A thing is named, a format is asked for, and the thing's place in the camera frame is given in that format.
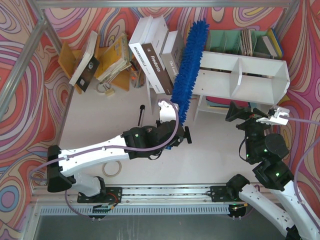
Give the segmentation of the blue microfiber duster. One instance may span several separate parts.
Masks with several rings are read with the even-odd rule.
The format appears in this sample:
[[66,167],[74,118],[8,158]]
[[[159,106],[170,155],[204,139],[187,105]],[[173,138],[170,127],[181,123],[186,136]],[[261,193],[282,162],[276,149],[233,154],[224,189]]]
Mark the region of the blue microfiber duster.
[[209,24],[207,24],[206,20],[198,20],[192,24],[186,39],[179,72],[175,78],[171,96],[171,102],[178,105],[178,118],[181,125],[187,119],[187,112],[200,70],[208,32]]

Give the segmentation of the blue yellow book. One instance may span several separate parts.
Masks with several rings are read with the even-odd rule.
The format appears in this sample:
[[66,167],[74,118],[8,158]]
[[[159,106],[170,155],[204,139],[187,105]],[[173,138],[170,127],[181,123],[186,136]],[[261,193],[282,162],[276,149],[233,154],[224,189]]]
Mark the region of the blue yellow book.
[[276,53],[277,58],[281,60],[284,56],[284,50],[281,45],[280,40],[278,39],[278,36],[273,28],[269,28],[267,31],[265,31],[263,37],[268,37],[270,39],[270,42],[272,43]]

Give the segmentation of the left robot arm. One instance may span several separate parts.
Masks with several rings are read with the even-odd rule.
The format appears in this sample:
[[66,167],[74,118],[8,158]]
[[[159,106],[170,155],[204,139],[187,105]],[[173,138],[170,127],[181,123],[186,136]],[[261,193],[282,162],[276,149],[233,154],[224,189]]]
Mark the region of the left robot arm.
[[61,149],[52,145],[47,153],[47,190],[60,193],[77,190],[86,197],[102,192],[104,181],[84,174],[83,169],[108,162],[136,158],[158,158],[166,147],[177,147],[185,137],[185,130],[175,120],[158,126],[133,127],[110,140],[76,149]]

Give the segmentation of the stack of coloured folders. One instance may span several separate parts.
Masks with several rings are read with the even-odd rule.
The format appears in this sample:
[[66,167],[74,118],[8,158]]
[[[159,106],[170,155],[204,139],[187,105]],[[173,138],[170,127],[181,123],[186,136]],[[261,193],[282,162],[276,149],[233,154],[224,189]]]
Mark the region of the stack of coloured folders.
[[218,98],[212,96],[205,97],[206,105],[211,108],[227,109],[230,106],[231,100],[226,98]]

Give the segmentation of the black white utility knife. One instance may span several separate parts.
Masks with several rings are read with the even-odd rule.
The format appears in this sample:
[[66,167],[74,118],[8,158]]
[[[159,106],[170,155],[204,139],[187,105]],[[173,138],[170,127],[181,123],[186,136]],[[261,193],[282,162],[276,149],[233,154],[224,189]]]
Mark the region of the black white utility knife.
[[139,118],[138,118],[138,126],[141,127],[143,123],[143,117],[144,117],[144,112],[145,112],[145,105],[142,104],[139,107]]

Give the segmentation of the black white paperback book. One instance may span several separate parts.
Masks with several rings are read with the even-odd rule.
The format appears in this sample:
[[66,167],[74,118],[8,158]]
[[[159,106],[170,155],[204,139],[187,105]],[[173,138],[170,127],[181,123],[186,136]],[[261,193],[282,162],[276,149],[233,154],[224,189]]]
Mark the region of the black white paperback book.
[[92,30],[75,60],[73,75],[69,81],[69,84],[78,86],[83,92],[87,90],[100,64],[97,57],[95,57],[97,40],[98,34]]

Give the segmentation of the black clip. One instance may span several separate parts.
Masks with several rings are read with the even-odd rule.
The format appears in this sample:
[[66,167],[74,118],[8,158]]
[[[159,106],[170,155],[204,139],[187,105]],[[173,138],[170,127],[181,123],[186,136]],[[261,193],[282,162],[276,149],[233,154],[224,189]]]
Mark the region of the black clip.
[[188,144],[192,144],[191,133],[190,133],[190,129],[188,126],[184,127],[184,136],[183,137],[187,140]]

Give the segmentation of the white bookshelf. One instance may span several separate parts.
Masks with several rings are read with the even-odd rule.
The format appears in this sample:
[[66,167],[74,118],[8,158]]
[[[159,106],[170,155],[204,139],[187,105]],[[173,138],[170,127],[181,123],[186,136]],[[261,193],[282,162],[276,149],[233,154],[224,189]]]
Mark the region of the white bookshelf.
[[206,97],[277,105],[290,83],[284,60],[204,51],[190,113],[196,119],[206,111]]

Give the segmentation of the yellow wooden book rack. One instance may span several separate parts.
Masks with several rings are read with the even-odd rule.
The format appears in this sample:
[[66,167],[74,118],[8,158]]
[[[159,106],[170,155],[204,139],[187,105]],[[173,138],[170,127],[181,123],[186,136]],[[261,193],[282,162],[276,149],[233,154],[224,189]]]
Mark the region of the yellow wooden book rack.
[[62,44],[58,63],[79,93],[85,92],[93,79],[100,85],[113,84],[126,91],[129,86],[117,84],[115,78],[131,66],[127,35],[122,32],[109,47],[100,47],[100,36],[91,31],[81,49],[71,50]]

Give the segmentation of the white Mademoiselle book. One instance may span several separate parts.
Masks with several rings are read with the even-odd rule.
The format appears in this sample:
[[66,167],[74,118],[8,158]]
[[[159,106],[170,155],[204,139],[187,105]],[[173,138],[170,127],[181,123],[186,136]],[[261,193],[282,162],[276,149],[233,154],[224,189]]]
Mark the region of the white Mademoiselle book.
[[145,43],[152,20],[152,16],[142,17],[139,19],[128,45],[154,91],[157,94],[164,94],[165,91],[152,68],[152,65],[147,57],[147,52],[143,49],[143,44]]

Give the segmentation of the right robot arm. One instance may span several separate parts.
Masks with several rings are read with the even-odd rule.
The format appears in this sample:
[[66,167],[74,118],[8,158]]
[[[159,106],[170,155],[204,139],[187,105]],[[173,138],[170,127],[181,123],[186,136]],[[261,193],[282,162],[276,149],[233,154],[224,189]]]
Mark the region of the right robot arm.
[[242,200],[268,219],[287,240],[318,240],[320,219],[301,194],[297,173],[283,162],[290,153],[285,139],[278,133],[265,134],[274,125],[285,126],[292,120],[290,111],[273,106],[268,113],[257,108],[241,107],[230,102],[225,117],[243,123],[236,128],[244,131],[246,156],[243,160],[256,165],[252,170],[258,182],[268,189],[282,205],[279,207],[262,195],[243,175],[237,174],[226,183],[226,194],[232,200]]

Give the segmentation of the green file organizer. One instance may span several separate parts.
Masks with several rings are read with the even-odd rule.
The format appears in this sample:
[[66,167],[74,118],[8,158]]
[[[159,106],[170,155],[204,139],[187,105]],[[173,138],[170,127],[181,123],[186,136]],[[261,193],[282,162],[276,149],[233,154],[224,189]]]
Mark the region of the green file organizer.
[[245,54],[242,44],[242,30],[209,30],[205,51],[226,53],[233,55],[246,55],[251,57],[262,57],[262,53],[256,51],[257,40],[260,36],[267,36],[267,31],[249,30],[251,34],[251,47],[249,53]]

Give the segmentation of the pencil cup with pencils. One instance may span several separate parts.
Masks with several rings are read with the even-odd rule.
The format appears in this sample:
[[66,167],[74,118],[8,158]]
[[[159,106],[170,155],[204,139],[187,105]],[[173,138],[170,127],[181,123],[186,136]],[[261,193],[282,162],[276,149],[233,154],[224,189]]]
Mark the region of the pencil cup with pencils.
[[145,85],[144,72],[135,58],[133,58],[130,63],[130,83],[134,88],[142,88]]

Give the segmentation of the grey Lonely City book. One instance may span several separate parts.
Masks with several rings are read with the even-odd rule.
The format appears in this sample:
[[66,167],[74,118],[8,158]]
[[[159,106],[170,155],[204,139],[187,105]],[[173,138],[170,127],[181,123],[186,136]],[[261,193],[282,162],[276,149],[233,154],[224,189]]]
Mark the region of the grey Lonely City book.
[[172,83],[179,74],[184,49],[185,43],[181,32],[179,30],[170,31],[160,57]]

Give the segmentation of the yellow worn books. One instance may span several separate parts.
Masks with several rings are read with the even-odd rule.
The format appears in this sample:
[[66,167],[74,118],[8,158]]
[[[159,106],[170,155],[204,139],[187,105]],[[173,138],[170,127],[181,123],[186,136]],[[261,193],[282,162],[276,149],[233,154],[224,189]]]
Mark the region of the yellow worn books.
[[122,32],[113,44],[101,53],[98,60],[96,79],[100,83],[109,83],[118,73],[128,68],[130,66],[130,53],[127,34]]

